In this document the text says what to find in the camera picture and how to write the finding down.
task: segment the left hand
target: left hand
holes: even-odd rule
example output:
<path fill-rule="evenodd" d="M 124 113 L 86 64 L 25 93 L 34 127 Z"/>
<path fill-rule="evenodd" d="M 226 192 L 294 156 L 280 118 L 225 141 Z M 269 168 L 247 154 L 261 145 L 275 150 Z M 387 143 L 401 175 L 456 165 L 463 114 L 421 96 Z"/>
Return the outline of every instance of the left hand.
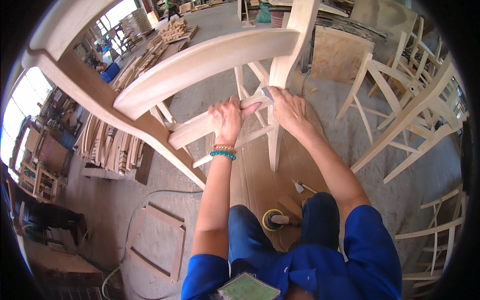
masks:
<path fill-rule="evenodd" d="M 254 103 L 245 109 L 241 109 L 239 97 L 232 95 L 230 99 L 210 106 L 208 115 L 215 128 L 215 143 L 235 146 L 245 117 L 253 114 L 260 104 L 260 102 Z"/>

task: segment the knee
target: knee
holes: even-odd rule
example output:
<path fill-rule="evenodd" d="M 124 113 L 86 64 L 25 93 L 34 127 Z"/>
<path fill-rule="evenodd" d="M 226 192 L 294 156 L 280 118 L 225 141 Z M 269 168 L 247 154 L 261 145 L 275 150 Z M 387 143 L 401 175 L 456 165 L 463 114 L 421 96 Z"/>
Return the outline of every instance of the knee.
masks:
<path fill-rule="evenodd" d="M 308 207 L 335 206 L 336 207 L 336 202 L 335 202 L 335 199 L 333 198 L 333 196 L 330 195 L 329 193 L 318 192 L 305 203 L 304 207 L 305 206 L 308 206 Z"/>
<path fill-rule="evenodd" d="M 241 216 L 243 214 L 245 214 L 246 212 L 249 212 L 250 210 L 244 206 L 244 205 L 241 205 L 241 204 L 238 204 L 238 205 L 235 205 L 235 206 L 232 206 L 230 208 L 230 211 L 228 213 L 228 217 L 229 218 L 235 218 L 235 217 L 238 217 L 238 216 Z"/>

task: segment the green shirt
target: green shirt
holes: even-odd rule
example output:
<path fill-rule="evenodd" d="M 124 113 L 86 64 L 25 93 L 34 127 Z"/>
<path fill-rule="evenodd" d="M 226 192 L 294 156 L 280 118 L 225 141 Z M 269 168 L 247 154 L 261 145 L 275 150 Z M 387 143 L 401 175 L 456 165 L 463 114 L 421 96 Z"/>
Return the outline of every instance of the green shirt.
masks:
<path fill-rule="evenodd" d="M 172 8 L 172 7 L 175 6 L 175 5 L 170 4 L 170 3 L 168 2 L 168 0 L 165 0 L 164 2 L 165 2 L 165 6 L 166 6 L 167 8 Z"/>

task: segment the beaded bracelet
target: beaded bracelet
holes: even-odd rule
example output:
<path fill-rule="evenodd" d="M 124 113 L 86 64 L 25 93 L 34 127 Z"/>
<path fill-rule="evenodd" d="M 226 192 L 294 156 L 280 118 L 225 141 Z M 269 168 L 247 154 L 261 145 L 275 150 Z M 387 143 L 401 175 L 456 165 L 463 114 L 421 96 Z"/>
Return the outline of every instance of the beaded bracelet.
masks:
<path fill-rule="evenodd" d="M 214 151 L 226 151 L 232 154 L 236 154 L 237 151 L 235 151 L 235 148 L 230 146 L 230 145 L 222 145 L 222 144 L 215 144 L 213 145 L 213 150 Z"/>
<path fill-rule="evenodd" d="M 225 152 L 225 151 L 212 151 L 212 152 L 210 152 L 210 156 L 215 156 L 215 155 L 223 155 L 223 156 L 226 156 L 226 157 L 230 157 L 232 160 L 237 159 L 234 154 L 228 153 L 228 152 Z"/>

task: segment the hand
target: hand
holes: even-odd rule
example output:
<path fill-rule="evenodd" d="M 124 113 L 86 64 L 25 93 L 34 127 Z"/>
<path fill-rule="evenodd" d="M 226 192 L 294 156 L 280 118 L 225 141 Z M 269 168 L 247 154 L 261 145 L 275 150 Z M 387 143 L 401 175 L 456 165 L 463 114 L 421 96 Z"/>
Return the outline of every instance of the hand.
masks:
<path fill-rule="evenodd" d="M 306 116 L 307 101 L 300 96 L 292 96 L 288 90 L 279 91 L 269 86 L 275 104 L 273 116 L 293 136 L 297 136 L 306 124 L 310 123 Z"/>
<path fill-rule="evenodd" d="M 210 106 L 208 115 L 215 128 L 215 143 L 234 146 L 245 117 L 253 114 L 260 104 L 253 103 L 242 110 L 239 97 L 232 95 L 230 100 L 226 99 Z"/>

